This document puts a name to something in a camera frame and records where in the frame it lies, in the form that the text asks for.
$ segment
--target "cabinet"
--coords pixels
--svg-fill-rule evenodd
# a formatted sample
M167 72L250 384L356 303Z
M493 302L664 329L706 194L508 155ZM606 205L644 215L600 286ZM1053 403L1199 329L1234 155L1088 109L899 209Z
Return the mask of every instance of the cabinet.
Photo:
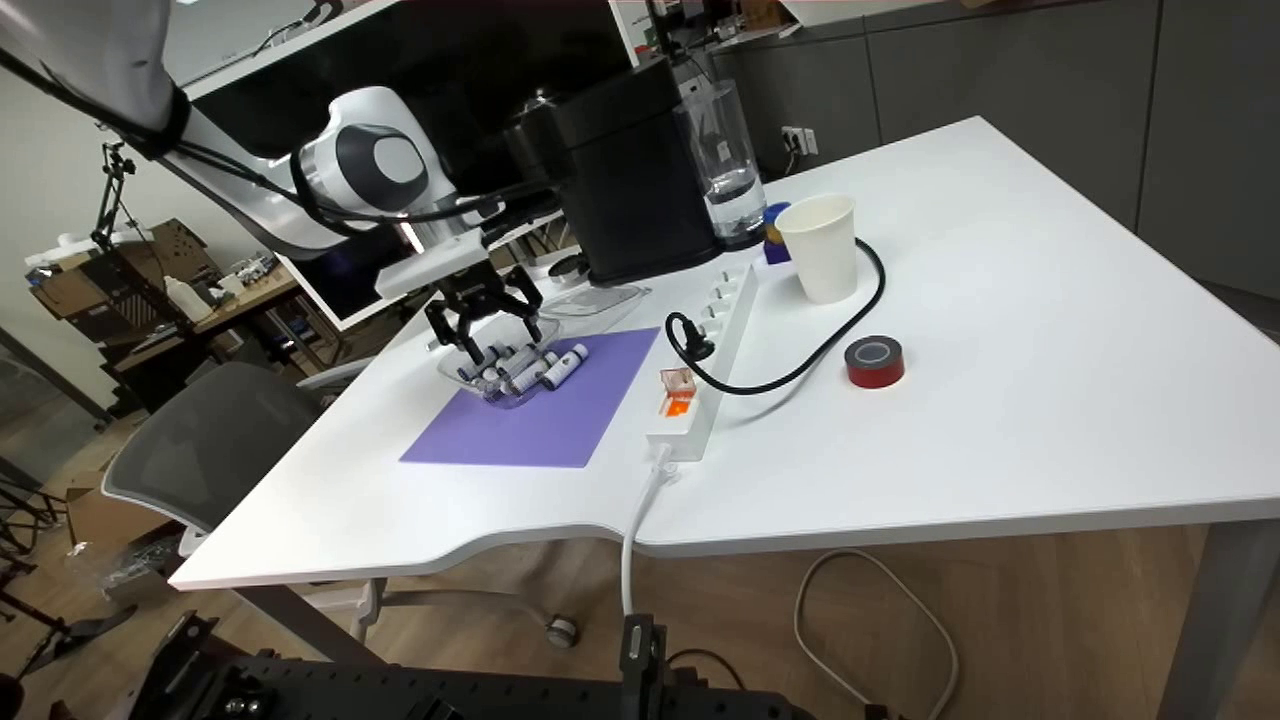
M727 68L740 85L762 176L778 176L786 164L778 144L785 124L816 130L821 155L808 164L881 144L864 36L755 42L727 52Z
M1136 224L1154 9L1097 0L881 27L868 43L884 141L983 118Z
M1164 0L1139 231L1199 281L1280 297L1280 4Z

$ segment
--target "electrical outlet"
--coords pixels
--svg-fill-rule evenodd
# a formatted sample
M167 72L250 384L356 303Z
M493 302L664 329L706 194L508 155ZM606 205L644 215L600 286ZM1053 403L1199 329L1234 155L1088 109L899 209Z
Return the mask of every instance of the electrical outlet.
M785 124L785 154L790 155L816 155L816 130L804 130L804 124Z

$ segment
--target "power strip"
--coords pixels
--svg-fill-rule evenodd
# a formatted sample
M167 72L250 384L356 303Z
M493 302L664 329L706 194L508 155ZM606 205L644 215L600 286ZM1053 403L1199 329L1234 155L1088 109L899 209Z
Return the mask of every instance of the power strip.
M701 365L712 377L727 377L735 348L748 329L748 312L755 302L755 263L740 263L727 272L715 272L704 302L694 302L683 317L715 346L715 351ZM655 407L655 421L648 427L652 445L666 445L666 461L690 464L704 461L704 449L712 440L712 423L720 414L720 391L706 389L677 348L659 337L659 371L664 371L664 396Z

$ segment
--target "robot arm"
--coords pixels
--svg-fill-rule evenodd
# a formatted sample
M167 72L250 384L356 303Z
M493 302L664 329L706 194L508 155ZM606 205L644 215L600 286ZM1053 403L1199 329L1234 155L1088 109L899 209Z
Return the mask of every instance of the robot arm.
M250 155L164 72L167 9L173 0L0 0L0 56L167 164L282 257L336 247L360 222L395 222L411 239L433 236L433 224L402 215L447 209L457 187L392 90L333 99L329 130L296 155Z
M580 351L550 357L533 324L538 297L508 297L478 231L457 231L457 187L415 118L392 90L344 94L329 130L282 162L245 154L201 118L161 66L173 0L0 0L0 61L28 85L102 119L131 150L167 164L282 257L321 257L356 228L392 224L423 254L385 270L376 294L398 297L443 281L426 317L466 357L457 371L485 396L560 384ZM529 337L472 339L472 321L508 312Z

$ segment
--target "table leg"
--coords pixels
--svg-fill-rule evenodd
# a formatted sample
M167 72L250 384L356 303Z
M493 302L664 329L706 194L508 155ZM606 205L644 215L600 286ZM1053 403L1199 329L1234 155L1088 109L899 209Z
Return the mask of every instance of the table leg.
M291 587L239 587L239 596L336 664L385 664L372 650L365 650Z
M1212 720L1233 692L1234 668L1268 609L1280 570L1280 523L1212 523L1172 655L1160 718Z

